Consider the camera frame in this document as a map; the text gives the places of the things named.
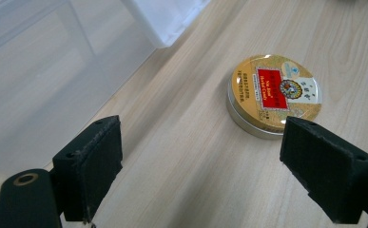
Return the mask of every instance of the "circular emblem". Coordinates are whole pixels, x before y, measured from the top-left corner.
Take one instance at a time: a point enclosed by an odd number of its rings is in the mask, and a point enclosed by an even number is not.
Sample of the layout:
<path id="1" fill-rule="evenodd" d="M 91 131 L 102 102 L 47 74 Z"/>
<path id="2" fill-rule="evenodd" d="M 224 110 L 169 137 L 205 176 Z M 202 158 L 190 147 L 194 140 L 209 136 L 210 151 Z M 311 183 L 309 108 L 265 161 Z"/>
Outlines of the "circular emblem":
<path id="1" fill-rule="evenodd" d="M 281 93 L 289 99 L 298 99 L 302 95 L 301 85 L 292 80 L 281 81 Z"/>

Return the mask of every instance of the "round tin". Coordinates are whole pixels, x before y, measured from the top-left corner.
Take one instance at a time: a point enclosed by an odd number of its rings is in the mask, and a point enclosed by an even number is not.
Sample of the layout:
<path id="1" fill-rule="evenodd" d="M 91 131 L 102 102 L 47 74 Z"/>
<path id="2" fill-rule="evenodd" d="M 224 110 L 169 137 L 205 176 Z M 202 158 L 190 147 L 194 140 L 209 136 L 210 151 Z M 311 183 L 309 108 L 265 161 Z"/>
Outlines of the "round tin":
<path id="1" fill-rule="evenodd" d="M 279 55 L 244 60 L 233 72 L 227 90 L 233 120 L 262 139 L 281 139 L 287 116 L 313 121 L 320 112 L 320 87 L 314 77 Z"/>

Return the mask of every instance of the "plastic box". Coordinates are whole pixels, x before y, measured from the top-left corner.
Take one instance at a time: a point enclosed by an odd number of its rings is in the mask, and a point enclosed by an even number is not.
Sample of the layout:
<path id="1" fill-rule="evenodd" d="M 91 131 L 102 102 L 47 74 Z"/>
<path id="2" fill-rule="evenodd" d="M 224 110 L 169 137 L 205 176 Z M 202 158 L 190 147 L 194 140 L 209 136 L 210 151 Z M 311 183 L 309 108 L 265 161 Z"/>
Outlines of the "plastic box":
<path id="1" fill-rule="evenodd" d="M 170 47 L 210 0 L 122 0 L 156 48 Z"/>

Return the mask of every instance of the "clear plastic container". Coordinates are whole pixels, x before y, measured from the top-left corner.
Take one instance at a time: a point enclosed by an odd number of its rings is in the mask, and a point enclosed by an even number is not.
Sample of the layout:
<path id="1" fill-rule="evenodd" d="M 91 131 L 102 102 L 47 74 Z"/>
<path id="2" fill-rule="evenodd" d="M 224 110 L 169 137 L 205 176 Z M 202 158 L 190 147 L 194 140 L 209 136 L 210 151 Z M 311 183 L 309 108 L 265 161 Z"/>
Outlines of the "clear plastic container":
<path id="1" fill-rule="evenodd" d="M 210 0 L 122 0 L 156 48 L 170 47 Z"/>

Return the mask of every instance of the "light wood surface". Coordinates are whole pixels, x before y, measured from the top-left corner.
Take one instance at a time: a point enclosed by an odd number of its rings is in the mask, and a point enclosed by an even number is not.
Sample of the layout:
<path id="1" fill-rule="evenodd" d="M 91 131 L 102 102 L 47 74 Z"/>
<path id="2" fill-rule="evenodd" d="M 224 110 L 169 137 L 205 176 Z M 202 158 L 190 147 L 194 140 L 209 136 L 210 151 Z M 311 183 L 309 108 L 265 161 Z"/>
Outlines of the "light wood surface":
<path id="1" fill-rule="evenodd" d="M 230 118 L 227 80 L 256 54 L 308 68 L 323 95 L 316 122 L 368 152 L 368 0 L 212 0 L 93 118 L 120 115 L 125 156 L 97 227 L 367 226 L 366 214 L 333 224 L 279 161 L 281 141 Z"/>

